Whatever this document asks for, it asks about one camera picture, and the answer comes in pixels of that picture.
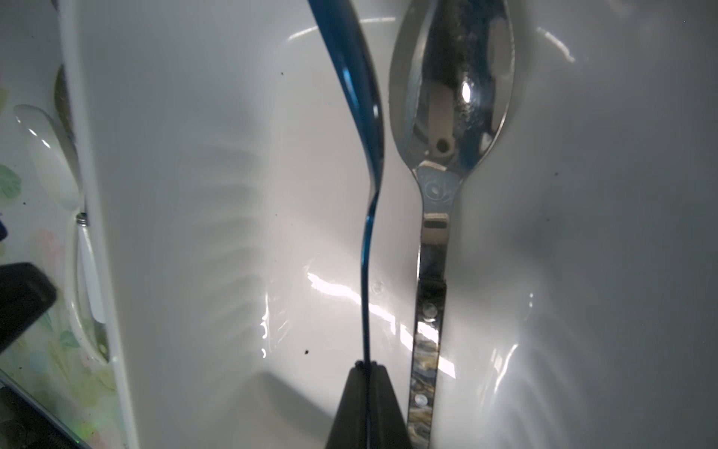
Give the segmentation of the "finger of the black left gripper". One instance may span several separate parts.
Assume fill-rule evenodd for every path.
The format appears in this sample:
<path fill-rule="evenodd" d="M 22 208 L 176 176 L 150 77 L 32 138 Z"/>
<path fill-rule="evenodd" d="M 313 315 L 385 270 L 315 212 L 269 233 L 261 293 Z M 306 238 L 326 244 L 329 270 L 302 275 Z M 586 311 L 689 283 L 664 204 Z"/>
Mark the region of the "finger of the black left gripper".
<path fill-rule="evenodd" d="M 35 324 L 57 299 L 50 278 L 28 262 L 1 266 L 1 352 Z"/>

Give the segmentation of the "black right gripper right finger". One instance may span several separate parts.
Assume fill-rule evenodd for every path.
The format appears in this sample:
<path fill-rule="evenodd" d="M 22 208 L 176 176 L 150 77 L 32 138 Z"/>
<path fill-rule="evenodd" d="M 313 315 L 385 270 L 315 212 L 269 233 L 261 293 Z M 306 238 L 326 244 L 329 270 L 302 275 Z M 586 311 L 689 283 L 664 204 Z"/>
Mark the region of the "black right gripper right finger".
<path fill-rule="evenodd" d="M 368 386 L 368 447 L 412 449 L 398 399 L 383 365 L 373 362 Z"/>

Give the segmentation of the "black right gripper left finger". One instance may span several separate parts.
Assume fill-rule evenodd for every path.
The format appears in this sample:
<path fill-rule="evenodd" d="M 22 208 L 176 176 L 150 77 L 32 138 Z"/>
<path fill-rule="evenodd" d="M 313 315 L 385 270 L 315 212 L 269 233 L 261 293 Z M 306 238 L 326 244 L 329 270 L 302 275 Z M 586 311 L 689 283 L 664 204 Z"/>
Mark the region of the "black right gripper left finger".
<path fill-rule="evenodd" d="M 349 371 L 326 449 L 368 447 L 368 370 L 357 361 Z"/>

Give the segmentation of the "silver spoon marbled handle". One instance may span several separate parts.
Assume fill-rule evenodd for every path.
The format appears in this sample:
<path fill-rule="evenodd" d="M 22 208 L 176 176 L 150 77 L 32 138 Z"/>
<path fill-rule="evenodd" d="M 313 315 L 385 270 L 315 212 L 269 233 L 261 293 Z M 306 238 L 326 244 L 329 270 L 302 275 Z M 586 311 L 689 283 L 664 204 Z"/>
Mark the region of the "silver spoon marbled handle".
<path fill-rule="evenodd" d="M 413 1 L 389 75 L 398 154 L 422 197 L 407 431 L 430 445 L 454 200 L 497 140 L 510 105 L 515 44 L 504 1 Z"/>

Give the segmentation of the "blue metal spoon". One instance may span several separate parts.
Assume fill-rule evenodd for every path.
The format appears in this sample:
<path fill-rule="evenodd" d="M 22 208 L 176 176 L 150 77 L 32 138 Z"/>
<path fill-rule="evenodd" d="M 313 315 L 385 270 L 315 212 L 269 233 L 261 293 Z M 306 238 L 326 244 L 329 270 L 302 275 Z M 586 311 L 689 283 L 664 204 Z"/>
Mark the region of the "blue metal spoon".
<path fill-rule="evenodd" d="M 360 256 L 363 364 L 368 367 L 371 365 L 369 260 L 385 155 L 380 89 L 365 35 L 352 3 L 346 0 L 312 1 L 310 9 L 355 121 L 368 165 L 368 209 Z"/>

